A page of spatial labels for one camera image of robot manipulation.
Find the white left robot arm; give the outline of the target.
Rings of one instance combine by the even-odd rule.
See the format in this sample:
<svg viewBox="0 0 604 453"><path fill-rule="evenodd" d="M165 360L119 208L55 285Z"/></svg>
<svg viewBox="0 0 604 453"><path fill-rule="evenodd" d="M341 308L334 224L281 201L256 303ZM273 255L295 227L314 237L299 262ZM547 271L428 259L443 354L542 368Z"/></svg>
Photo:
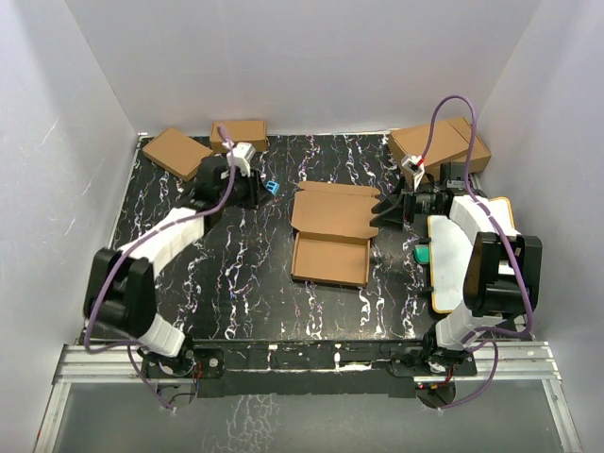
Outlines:
<svg viewBox="0 0 604 453"><path fill-rule="evenodd" d="M161 357L172 375L183 377L195 354L186 335L158 311L156 279L190 245L202 240L224 209L256 210L272 195L259 170L243 158L213 156L201 161L168 214L137 240L118 249L102 248L93 259L84 299L84 345L102 327Z"/></svg>

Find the small cardboard box top right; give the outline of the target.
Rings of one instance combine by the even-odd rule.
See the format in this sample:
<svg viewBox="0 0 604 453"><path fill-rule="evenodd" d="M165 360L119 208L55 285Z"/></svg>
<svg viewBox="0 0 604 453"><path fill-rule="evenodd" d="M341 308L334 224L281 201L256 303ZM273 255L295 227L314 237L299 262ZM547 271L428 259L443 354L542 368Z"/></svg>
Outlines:
<svg viewBox="0 0 604 453"><path fill-rule="evenodd" d="M424 124L390 133L388 146L399 167L405 157L422 155L428 144L429 130L429 124ZM437 121L424 160L426 173L438 180L442 164L465 160L470 137L471 126L463 117Z"/></svg>

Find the aluminium frame rail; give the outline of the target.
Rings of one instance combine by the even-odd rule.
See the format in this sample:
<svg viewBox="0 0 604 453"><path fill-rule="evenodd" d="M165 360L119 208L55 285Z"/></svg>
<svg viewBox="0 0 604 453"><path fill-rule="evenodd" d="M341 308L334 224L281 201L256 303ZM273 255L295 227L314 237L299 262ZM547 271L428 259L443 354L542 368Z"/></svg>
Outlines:
<svg viewBox="0 0 604 453"><path fill-rule="evenodd" d="M472 407L478 444L496 452L583 450L546 342L500 344L493 386Z"/></svg>

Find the green eraser block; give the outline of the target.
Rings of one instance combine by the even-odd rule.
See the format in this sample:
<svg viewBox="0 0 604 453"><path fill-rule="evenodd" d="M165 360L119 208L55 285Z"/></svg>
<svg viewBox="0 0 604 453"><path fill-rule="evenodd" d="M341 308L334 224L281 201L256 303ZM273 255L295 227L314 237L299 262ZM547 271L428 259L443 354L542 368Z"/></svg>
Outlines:
<svg viewBox="0 0 604 453"><path fill-rule="evenodd" d="M413 256L415 261L420 265L428 265L430 263L430 248L428 244L418 244L413 248Z"/></svg>

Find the blue slotted plastic block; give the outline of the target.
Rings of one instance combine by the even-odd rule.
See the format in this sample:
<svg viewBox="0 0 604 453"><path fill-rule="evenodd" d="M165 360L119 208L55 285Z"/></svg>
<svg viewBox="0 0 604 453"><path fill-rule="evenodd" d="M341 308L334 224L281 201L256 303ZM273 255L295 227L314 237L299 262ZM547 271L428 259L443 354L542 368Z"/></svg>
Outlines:
<svg viewBox="0 0 604 453"><path fill-rule="evenodd" d="M276 195L278 193L279 184L274 180L269 180L265 182L265 188L271 195Z"/></svg>

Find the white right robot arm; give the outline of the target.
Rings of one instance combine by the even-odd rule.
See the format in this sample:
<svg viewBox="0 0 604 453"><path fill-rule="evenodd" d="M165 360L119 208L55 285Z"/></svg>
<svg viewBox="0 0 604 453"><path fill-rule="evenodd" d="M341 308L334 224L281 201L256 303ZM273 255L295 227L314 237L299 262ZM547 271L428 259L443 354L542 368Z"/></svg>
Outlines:
<svg viewBox="0 0 604 453"><path fill-rule="evenodd" d="M520 315L532 316L538 301L543 244L520 234L506 211L473 192L469 176L457 162L443 165L441 178L422 188L422 159L403 160L411 177L373 209L373 227L401 229L417 216L428 220L428 289L454 303L422 339L417 358L431 374L440 375L462 363L471 344Z"/></svg>

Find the white board with yellow rim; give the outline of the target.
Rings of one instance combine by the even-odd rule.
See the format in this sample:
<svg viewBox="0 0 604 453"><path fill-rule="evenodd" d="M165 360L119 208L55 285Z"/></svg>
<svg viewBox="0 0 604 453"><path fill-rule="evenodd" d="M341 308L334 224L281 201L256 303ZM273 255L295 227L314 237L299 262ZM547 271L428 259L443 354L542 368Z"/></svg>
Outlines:
<svg viewBox="0 0 604 453"><path fill-rule="evenodd" d="M462 302L462 289L476 235L495 229L468 195L453 198L447 215L428 217L432 308L449 314Z"/></svg>

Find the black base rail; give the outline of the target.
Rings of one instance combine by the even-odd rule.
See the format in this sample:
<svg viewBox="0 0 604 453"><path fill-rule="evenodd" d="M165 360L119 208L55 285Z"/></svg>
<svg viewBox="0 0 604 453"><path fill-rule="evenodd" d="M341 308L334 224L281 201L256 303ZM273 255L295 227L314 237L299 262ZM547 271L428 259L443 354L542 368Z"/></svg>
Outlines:
<svg viewBox="0 0 604 453"><path fill-rule="evenodd" d="M425 384L473 377L466 352L419 340L188 341L174 358L143 352L149 378L182 380L199 398L245 394L386 394L413 398Z"/></svg>

